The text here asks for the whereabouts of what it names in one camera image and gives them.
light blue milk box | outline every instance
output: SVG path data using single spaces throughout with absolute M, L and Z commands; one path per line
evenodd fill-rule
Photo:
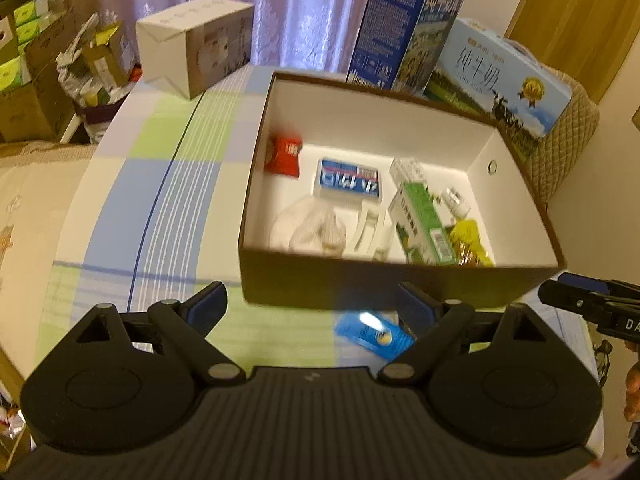
M 523 160 L 556 124 L 571 94 L 535 59 L 468 18 L 456 19 L 424 92 L 504 124 Z

blue medicine box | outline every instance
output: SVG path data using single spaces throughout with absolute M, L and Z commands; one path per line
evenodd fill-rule
M 354 206 L 360 206 L 362 200 L 380 202 L 378 170 L 323 158 L 318 165 L 314 194 Z

black device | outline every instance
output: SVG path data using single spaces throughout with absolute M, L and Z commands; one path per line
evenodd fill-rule
M 564 272 L 538 289 L 540 301 L 575 312 L 597 325 L 601 334 L 640 343 L 640 286 L 619 280 L 596 280 Z M 640 422 L 633 422 L 626 448 L 640 456 Z
M 407 283 L 398 303 L 433 317 L 408 316 L 417 339 L 377 378 L 365 367 L 246 378 L 204 339 L 226 310 L 221 283 L 145 313 L 97 305 L 27 379 L 38 448 L 6 478 L 560 480 L 594 458 L 598 384 L 528 306 L 476 313 Z

white plastic item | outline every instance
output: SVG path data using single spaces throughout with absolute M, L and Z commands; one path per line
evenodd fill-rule
M 399 188 L 405 182 L 422 182 L 427 185 L 427 176 L 416 158 L 395 158 L 389 168 L 389 174 L 396 187 Z
M 369 219 L 375 221 L 376 227 L 371 242 L 367 245 L 362 243 L 362 235 Z M 385 219 L 386 209 L 383 206 L 363 200 L 356 231 L 344 248 L 342 257 L 354 260 L 386 260 L 389 247 L 391 247 L 393 226 L 385 225 Z
M 269 248 L 299 254 L 341 256 L 347 229 L 324 200 L 307 196 L 282 211 L 269 236 Z
M 441 193 L 440 197 L 449 208 L 449 211 L 451 211 L 451 214 L 458 220 L 466 218 L 466 215 L 469 214 L 469 210 L 471 208 L 466 203 L 464 197 L 457 192 L 455 188 L 447 187 L 447 189 Z

box lid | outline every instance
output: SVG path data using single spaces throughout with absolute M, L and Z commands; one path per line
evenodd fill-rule
M 236 0 L 191 0 L 142 18 L 138 25 L 156 40 L 164 41 L 177 33 L 253 6 Z

